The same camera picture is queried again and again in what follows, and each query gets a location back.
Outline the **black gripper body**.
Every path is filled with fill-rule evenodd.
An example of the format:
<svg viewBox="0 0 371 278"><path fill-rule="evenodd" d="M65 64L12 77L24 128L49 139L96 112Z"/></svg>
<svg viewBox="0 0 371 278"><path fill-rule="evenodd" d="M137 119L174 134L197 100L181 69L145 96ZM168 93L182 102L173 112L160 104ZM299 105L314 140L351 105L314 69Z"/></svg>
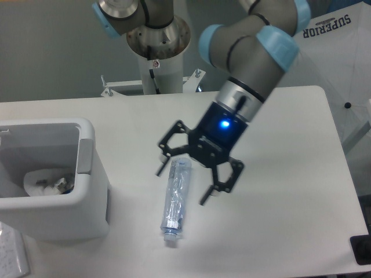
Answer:
<svg viewBox="0 0 371 278"><path fill-rule="evenodd" d="M247 126L244 120L212 102L196 128L188 133L188 154L207 168L223 164Z"/></svg>

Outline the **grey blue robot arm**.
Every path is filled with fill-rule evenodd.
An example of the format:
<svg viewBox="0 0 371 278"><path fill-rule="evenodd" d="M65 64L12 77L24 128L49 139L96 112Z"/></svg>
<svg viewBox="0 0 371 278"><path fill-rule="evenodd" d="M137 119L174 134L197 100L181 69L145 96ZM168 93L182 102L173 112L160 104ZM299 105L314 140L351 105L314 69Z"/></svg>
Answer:
<svg viewBox="0 0 371 278"><path fill-rule="evenodd" d="M288 72L299 52L293 37L311 19L307 1L246 1L244 6L244 19L210 25L199 38L202 59L229 74L217 97L195 128L178 120L158 144L164 163L186 153L212 171L201 203L213 191L232 191L244 165L230 152ZM182 67L165 65L190 42L190 29L174 14L173 1L96 1L92 8L109 36L125 35L131 50L144 59L145 94L182 90Z"/></svg>

